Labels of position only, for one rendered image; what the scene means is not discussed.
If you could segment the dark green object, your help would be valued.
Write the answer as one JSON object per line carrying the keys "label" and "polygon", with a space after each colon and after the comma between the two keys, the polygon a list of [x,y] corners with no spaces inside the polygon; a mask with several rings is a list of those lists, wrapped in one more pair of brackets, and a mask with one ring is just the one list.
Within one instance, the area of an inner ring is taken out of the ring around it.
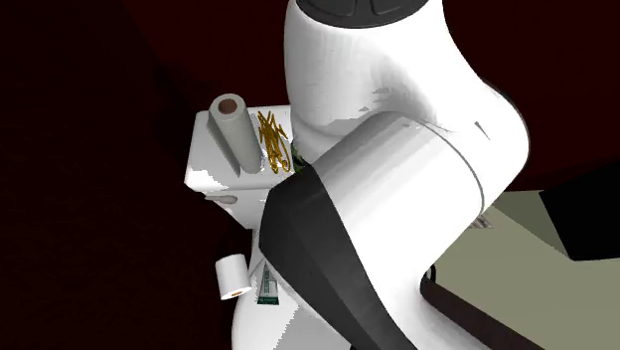
{"label": "dark green object", "polygon": [[304,170],[304,168],[308,165],[308,163],[299,154],[294,143],[290,144],[290,149],[291,149],[291,157],[292,157],[292,164],[293,164],[294,171],[296,173],[301,173]]}

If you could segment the grey paper towel roll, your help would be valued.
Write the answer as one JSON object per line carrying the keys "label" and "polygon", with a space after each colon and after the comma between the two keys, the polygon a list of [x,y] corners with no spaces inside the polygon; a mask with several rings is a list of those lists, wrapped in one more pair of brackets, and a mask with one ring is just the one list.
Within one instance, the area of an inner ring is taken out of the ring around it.
{"label": "grey paper towel roll", "polygon": [[209,112],[238,166],[248,174],[259,173],[262,151],[243,98],[222,94],[213,100]]}

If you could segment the white toilet paper roll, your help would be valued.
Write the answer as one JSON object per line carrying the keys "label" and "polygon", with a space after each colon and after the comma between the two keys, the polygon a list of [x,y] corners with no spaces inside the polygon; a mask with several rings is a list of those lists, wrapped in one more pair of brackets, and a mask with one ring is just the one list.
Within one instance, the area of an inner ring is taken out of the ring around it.
{"label": "white toilet paper roll", "polygon": [[215,262],[221,300],[238,297],[251,290],[251,283],[244,255],[236,254]]}

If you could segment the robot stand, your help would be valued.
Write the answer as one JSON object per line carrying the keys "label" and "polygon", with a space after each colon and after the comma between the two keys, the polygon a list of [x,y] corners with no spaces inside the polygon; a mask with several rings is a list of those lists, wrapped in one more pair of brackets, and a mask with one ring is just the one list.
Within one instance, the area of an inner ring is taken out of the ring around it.
{"label": "robot stand", "polygon": [[492,350],[620,350],[620,259],[571,260],[536,191],[484,217],[423,283],[431,305]]}

